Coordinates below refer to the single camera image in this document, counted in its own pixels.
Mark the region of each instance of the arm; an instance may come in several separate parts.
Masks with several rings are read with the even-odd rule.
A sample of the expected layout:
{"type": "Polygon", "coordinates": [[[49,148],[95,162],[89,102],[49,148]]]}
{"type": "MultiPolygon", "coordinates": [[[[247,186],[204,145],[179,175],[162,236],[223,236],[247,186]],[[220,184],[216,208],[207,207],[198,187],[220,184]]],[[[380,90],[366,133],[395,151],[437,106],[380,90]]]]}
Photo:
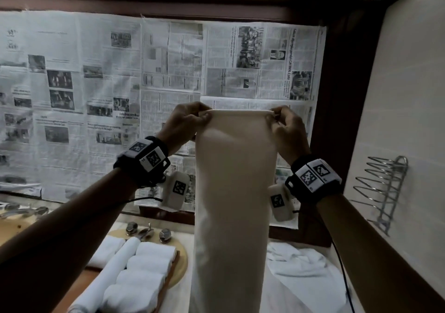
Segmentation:
{"type": "MultiPolygon", "coordinates": [[[[310,153],[300,117],[288,107],[268,118],[278,152],[292,164],[310,153]]],[[[316,204],[367,313],[445,312],[445,301],[360,215],[343,195],[316,204]]]]}
{"type": "MultiPolygon", "coordinates": [[[[169,155],[209,121],[210,115],[197,116],[207,109],[199,102],[175,108],[157,135],[167,145],[169,155]]],[[[0,290],[8,298],[2,304],[3,310],[52,311],[119,216],[124,207],[121,203],[130,199],[136,189],[137,185],[124,171],[114,169],[3,244],[0,290]]]]}

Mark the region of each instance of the wall-mounted chrome holder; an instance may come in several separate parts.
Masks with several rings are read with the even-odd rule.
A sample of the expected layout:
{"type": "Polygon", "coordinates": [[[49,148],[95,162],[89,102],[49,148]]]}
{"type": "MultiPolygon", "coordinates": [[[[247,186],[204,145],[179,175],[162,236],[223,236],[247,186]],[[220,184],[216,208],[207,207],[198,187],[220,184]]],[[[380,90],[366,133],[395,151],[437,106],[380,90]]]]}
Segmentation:
{"type": "Polygon", "coordinates": [[[364,184],[364,186],[354,186],[354,189],[373,203],[359,202],[357,200],[351,200],[351,202],[372,206],[377,209],[379,211],[377,219],[368,219],[368,221],[388,236],[403,180],[408,170],[408,159],[404,156],[398,156],[395,160],[378,157],[368,158],[372,162],[367,162],[366,164],[372,169],[368,168],[365,171],[376,178],[356,177],[356,180],[364,184]]]}

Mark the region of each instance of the dark wooden frame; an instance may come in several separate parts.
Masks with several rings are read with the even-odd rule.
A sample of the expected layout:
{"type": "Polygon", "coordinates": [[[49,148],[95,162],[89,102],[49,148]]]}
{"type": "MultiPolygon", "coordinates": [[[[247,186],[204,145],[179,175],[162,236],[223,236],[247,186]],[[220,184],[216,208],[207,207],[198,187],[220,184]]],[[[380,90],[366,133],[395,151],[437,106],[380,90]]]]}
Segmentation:
{"type": "MultiPolygon", "coordinates": [[[[0,10],[62,10],[127,16],[267,21],[327,26],[311,149],[346,180],[385,13],[377,0],[0,0],[0,10]]],[[[194,224],[194,214],[141,208],[149,218],[194,224]]],[[[270,237],[330,246],[314,207],[302,206],[298,230],[270,227],[270,237]]]]}

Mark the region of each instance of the forearm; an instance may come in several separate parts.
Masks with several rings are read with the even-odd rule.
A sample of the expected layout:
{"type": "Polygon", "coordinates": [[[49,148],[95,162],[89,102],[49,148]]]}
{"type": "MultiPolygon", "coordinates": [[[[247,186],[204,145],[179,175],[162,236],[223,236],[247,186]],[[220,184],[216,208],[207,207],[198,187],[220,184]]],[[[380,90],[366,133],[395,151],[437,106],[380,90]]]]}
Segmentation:
{"type": "Polygon", "coordinates": [[[115,169],[6,242],[0,247],[2,293],[9,299],[27,293],[30,309],[44,305],[47,310],[42,312],[51,311],[113,225],[124,207],[117,204],[130,199],[136,189],[125,173],[115,169]],[[26,275],[26,281],[18,282],[20,275],[26,275]]]}
{"type": "Polygon", "coordinates": [[[317,209],[366,313],[445,312],[445,301],[345,197],[325,197],[317,209]]]}

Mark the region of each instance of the hand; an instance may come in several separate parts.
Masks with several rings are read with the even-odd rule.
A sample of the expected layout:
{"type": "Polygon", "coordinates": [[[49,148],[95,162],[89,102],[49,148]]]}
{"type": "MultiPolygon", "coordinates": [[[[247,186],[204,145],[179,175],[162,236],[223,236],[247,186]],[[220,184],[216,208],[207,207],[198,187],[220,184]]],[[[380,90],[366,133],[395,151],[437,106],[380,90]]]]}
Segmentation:
{"type": "Polygon", "coordinates": [[[198,113],[211,108],[201,102],[180,104],[175,107],[162,130],[156,135],[168,147],[168,154],[173,155],[183,144],[194,139],[198,129],[211,119],[209,113],[199,117],[198,113]]]}
{"type": "Polygon", "coordinates": [[[278,153],[289,165],[298,157],[311,153],[303,120],[286,105],[271,109],[275,117],[267,115],[278,153]]]}

